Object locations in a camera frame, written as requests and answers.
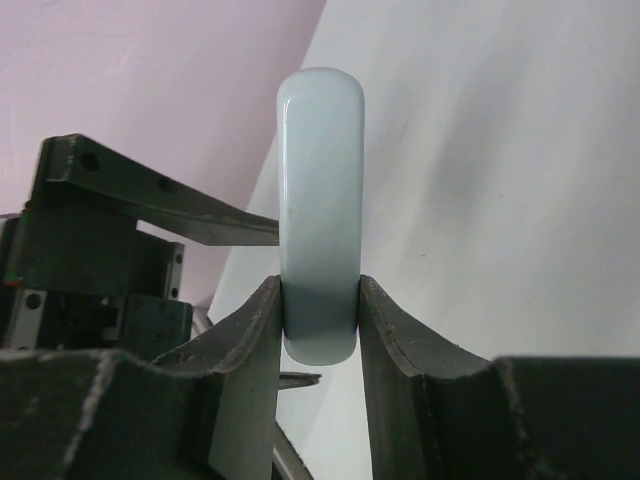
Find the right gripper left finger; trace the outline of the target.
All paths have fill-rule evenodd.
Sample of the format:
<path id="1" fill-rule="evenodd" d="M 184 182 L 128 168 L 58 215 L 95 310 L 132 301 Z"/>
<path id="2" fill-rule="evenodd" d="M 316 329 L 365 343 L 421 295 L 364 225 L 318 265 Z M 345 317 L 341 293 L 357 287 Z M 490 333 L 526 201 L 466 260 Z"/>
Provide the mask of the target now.
<path id="1" fill-rule="evenodd" d="M 280 280 L 142 361 L 120 350 L 1 354 L 5 479 L 267 479 L 280 372 Z"/>

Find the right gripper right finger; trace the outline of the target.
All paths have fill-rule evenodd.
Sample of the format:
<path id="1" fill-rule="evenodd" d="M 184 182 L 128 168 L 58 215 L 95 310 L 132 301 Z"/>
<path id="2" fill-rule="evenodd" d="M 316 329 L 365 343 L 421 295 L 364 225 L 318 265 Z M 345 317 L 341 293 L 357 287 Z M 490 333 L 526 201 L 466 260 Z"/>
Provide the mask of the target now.
<path id="1" fill-rule="evenodd" d="M 635 479 L 639 362 L 486 360 L 360 283 L 359 335 L 377 479 Z"/>

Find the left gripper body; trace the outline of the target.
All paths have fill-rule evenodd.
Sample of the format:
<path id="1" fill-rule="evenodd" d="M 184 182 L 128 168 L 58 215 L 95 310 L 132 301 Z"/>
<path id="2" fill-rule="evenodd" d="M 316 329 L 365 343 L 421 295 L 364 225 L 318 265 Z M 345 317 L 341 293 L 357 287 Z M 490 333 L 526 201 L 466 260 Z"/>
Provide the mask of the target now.
<path id="1" fill-rule="evenodd" d="M 188 341 L 181 243 L 97 206 L 1 218 L 1 345 L 171 350 Z"/>

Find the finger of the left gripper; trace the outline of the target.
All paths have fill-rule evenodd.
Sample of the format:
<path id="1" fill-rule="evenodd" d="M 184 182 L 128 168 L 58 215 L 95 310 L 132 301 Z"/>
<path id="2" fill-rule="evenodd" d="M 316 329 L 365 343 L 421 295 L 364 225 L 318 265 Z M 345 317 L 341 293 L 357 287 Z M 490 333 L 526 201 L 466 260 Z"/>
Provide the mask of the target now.
<path id="1" fill-rule="evenodd" d="M 206 246 L 277 246 L 276 220 L 243 211 L 82 134 L 42 142 L 43 182 Z"/>
<path id="2" fill-rule="evenodd" d="M 278 379 L 279 388 L 305 388 L 317 385 L 321 375 L 310 372 L 280 372 Z"/>

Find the light blue white stapler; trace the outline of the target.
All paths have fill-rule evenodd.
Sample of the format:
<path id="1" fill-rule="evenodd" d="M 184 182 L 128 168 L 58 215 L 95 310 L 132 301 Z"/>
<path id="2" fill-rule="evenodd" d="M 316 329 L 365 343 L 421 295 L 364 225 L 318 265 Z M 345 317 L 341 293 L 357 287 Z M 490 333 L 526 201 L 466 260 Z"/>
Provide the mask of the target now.
<path id="1" fill-rule="evenodd" d="M 361 272 L 365 97 L 341 70 L 296 72 L 277 95 L 284 344 L 309 366 L 355 350 Z"/>

